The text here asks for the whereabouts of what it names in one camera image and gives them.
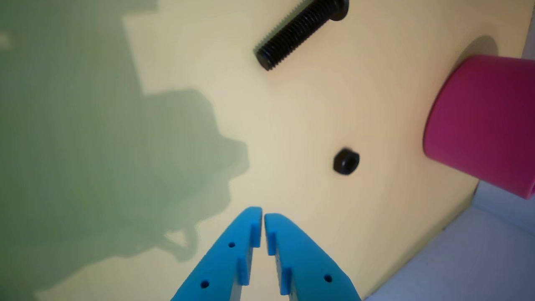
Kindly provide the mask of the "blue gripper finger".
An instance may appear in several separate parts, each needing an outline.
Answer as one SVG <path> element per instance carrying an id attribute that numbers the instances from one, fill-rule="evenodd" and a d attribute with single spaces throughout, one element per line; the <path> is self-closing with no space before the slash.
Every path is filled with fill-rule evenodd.
<path id="1" fill-rule="evenodd" d="M 288 217 L 265 214 L 268 254 L 275 256 L 279 290 L 290 301 L 360 301 L 349 276 Z"/>
<path id="2" fill-rule="evenodd" d="M 239 301 L 260 247 L 262 208 L 248 207 L 229 224 L 184 280 L 172 301 Z"/>

